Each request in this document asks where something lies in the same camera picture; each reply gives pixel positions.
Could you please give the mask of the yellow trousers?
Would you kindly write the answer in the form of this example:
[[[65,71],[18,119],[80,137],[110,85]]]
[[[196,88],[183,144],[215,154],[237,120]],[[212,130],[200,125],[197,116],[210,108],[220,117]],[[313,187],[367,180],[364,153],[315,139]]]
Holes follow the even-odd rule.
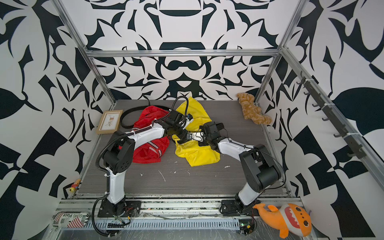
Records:
[[[193,116],[193,122],[187,126],[189,132],[198,132],[200,126],[212,121],[203,106],[192,97],[189,98],[188,103],[182,103],[177,108],[177,112],[182,114],[187,112]],[[180,138],[176,135],[172,136],[172,140],[176,145],[175,154],[185,158],[191,167],[215,164],[221,159],[220,154],[210,146],[199,146],[199,142],[195,140],[180,144]]]

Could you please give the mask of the red trousers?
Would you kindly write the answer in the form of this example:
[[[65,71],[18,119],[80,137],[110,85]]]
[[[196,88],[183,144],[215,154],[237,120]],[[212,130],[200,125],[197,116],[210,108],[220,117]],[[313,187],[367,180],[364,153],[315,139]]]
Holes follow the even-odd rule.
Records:
[[[121,123],[122,128],[131,129],[135,132],[148,129],[146,132],[137,134],[135,137],[136,145],[133,154],[133,162],[137,164],[152,164],[161,162],[162,156],[166,153],[170,145],[168,137],[164,136],[164,130],[153,126],[154,120],[159,120],[169,113],[169,108],[165,106],[140,106],[129,109],[122,113],[123,119],[128,114],[141,111],[139,119],[133,125]]]

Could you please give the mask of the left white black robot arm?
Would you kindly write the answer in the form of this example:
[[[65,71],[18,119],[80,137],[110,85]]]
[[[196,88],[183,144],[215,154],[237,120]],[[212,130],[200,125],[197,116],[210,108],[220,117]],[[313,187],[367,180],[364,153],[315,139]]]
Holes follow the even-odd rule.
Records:
[[[113,138],[100,152],[96,167],[107,177],[107,190],[102,207],[110,215],[120,216],[125,212],[126,197],[124,182],[127,169],[133,162],[134,151],[153,140],[163,137],[187,136],[186,127],[194,121],[191,114],[171,110],[166,116],[154,120],[148,127],[133,130]]]

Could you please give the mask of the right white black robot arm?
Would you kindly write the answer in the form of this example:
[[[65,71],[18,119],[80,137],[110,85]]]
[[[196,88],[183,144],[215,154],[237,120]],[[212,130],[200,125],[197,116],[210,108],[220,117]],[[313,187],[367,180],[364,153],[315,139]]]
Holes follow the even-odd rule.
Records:
[[[200,146],[209,146],[212,150],[240,161],[246,184],[237,193],[239,207],[247,207],[256,202],[261,193],[282,178],[278,161],[268,152],[264,145],[251,146],[239,143],[220,130],[223,124],[208,122],[200,126],[200,131],[191,134],[191,139]]]

